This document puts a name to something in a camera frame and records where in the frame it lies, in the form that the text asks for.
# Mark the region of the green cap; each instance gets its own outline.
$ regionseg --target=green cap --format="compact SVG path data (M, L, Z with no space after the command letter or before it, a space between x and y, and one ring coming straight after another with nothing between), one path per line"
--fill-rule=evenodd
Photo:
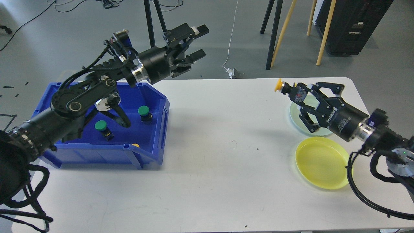
M142 105L141 107L138 108L138 113L143 117L148 115L149 107L147 105Z
M95 129L99 131L104 131L107 127L106 121L100 120L95 123Z

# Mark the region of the black equipment box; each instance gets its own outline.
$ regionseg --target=black equipment box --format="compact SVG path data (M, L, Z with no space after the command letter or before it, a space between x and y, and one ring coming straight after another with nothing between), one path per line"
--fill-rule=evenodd
M387 12L393 0L338 0L332 16L327 51L333 55L357 55ZM331 0L324 0L316 19L325 31Z

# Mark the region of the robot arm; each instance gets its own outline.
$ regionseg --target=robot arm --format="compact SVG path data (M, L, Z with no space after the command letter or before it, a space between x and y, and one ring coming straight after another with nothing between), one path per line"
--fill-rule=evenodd
M117 81L126 79L134 87L142 80L154 84L168 76L174 78L191 70L191 65L203 58L205 53L202 49L189 56L184 53L194 39L208 32L205 25L195 28L183 24L164 33L165 47L152 47L141 53L132 47L128 31L114 33L105 41L105 50L91 65L61 84L52 96L50 108L7 133L0 131L0 204L12 208L32 205L39 214L30 216L46 222L46 230L35 229L47 232L48 222L52 219L46 216L36 198L46 185L48 170L31 165L30 162L48 149L56 150L54 144L59 140L81 138L83 128L99 112L111 117L121 126L129 127L130 121L118 105L121 99L117 92ZM97 65L106 53L113 58ZM85 74L85 81L72 85L72 82ZM110 109L114 109L118 116L109 113ZM29 170L44 173L41 184L35 190L30 186ZM26 200L12 200L19 190L25 191ZM2 214L16 215L16 211L0 210L0 217L13 221Z
M320 90L323 87L330 89L335 97L327 97L323 94ZM346 103L341 98L344 87L342 84L325 82L314 85L294 83L293 86L290 86L279 79L275 91L288 95L292 102L300 106L299 117L311 133L324 127L347 142L354 138L363 141L364 145L361 150L351 154L347 166L348 181L352 190L365 204L387 213L388 216L414 220L413 214L392 211L369 201L357 189L351 174L356 156L366 155L371 151L369 154L373 154L370 163L371 174L384 182L401 183L414 194L414 136L408 140L389 129L388 117L383 110L376 109L371 116L368 116ZM304 103L308 94L312 94L318 100L317 107ZM315 115L317 122L313 122L309 114ZM393 177L386 177L377 172L376 167L380 156L386 157L388 172Z

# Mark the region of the gray floor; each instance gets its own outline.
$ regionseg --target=gray floor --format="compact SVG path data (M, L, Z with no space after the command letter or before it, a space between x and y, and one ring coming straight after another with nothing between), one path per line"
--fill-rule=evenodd
M71 9L78 2L80 0L75 0L59 6L59 9ZM176 1L160 2L171 5ZM206 24L210 29L210 33L196 40L189 50L204 49L207 56L179 79L228 78L221 66L227 57L236 2L185 1L182 7L164 13L169 29L184 22L190 26ZM267 2L239 0L226 67L238 69L243 78L349 77L369 112L375 108L385 110L391 129L404 137L412 136L414 1L396 0L359 55L333 57L325 53L321 66L315 65L321 36L316 28L313 28L311 36L306 36L311 1L299 1L275 66L265 70L274 15L273 12L266 33L260 35ZM90 64L104 48L102 41L111 33L128 29L136 50L141 52L149 48L141 1L126 0L120 3L120 7L109 10L100 4L88 0L69 13L58 13L51 7L23 27L0 52L0 114L10 115L0 116L0 129L11 122L11 116L17 115L8 128L29 119L45 86L49 82L63 81L74 71ZM289 5L290 1L285 1L279 31ZM0 0L0 24L6 24L15 31L47 6L45 1ZM153 20L156 43L161 47L164 41L156 14L153 14ZM9 38L10 35L0 32L0 47ZM10 232L8 221L0 219L0 223L0 232Z

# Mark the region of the blue plastic bin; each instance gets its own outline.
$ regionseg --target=blue plastic bin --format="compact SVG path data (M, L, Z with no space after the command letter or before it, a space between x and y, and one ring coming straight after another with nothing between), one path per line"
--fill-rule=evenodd
M43 94L33 116L49 108L52 95L61 83L50 83ZM127 83L118 83L120 106L131 121L130 128L124 128L115 121L97 114L84 128L81 139L55 145L57 151L47 150L41 159L54 167L70 163L133 164L137 169L156 163L162 165L167 131L170 102L148 83L138 83L131 88ZM143 123L138 108L147 105L152 113L150 124ZM105 120L114 138L107 141L94 127L99 120Z

